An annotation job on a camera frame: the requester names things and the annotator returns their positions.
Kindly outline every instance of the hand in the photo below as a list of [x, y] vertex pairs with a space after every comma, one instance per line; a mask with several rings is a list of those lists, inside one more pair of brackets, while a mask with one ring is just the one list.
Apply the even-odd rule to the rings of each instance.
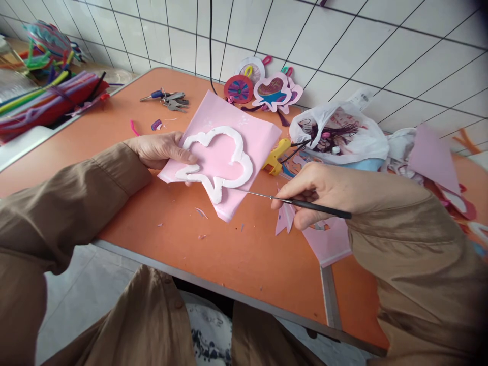
[[150, 169], [163, 169], [168, 159], [185, 164], [195, 164], [198, 158], [188, 150], [178, 147], [183, 133], [180, 131], [161, 135], [145, 135], [125, 141], [125, 144]]
[[[297, 199], [340, 209], [354, 215], [412, 204], [429, 196], [417, 183], [388, 173], [362, 171], [307, 163], [301, 172], [286, 183], [277, 198]], [[278, 209], [283, 202], [274, 200], [271, 208]], [[331, 215], [296, 207], [294, 224], [299, 230], [328, 219]]]

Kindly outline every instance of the floor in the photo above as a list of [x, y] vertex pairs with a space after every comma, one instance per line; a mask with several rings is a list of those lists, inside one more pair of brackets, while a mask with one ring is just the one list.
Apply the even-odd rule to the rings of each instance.
[[[47, 273], [47, 311], [39, 330], [36, 365], [42, 364], [106, 314], [117, 302], [138, 262], [93, 245], [77, 246], [69, 268], [60, 276]], [[321, 335], [311, 339], [306, 330], [281, 323], [327, 366], [365, 365], [372, 356]]]

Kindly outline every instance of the yellow glue gun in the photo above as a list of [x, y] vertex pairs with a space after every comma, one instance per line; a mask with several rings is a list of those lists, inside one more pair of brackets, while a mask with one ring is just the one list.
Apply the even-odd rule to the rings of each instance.
[[280, 140], [278, 143], [278, 147], [269, 154], [261, 169], [268, 171], [271, 175], [278, 175], [283, 169], [283, 166], [278, 161], [278, 158], [283, 155], [290, 147], [291, 141], [289, 139]]

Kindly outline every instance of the brown shirt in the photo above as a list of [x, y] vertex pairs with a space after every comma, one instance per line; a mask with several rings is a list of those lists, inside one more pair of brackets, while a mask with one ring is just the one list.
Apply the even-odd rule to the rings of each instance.
[[[120, 143], [0, 201], [0, 364], [34, 364], [43, 273], [66, 270], [74, 246], [89, 243], [150, 180]], [[369, 363], [466, 362], [483, 327], [488, 270], [437, 198], [356, 215], [348, 226], [357, 261], [378, 279], [378, 321], [391, 344], [386, 358]], [[142, 266], [115, 307], [46, 364], [195, 364], [170, 279]], [[232, 364], [322, 362], [271, 315], [236, 302]]]

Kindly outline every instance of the brown sleeve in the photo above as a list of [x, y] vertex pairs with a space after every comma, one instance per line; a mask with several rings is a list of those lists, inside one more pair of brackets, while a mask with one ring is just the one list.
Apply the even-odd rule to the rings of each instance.
[[46, 310], [43, 273], [63, 272], [148, 184], [151, 174], [120, 143], [0, 201], [0, 364], [33, 364]]
[[354, 256], [378, 281], [390, 341], [369, 365], [463, 364], [483, 332], [488, 269], [439, 200], [357, 215]]

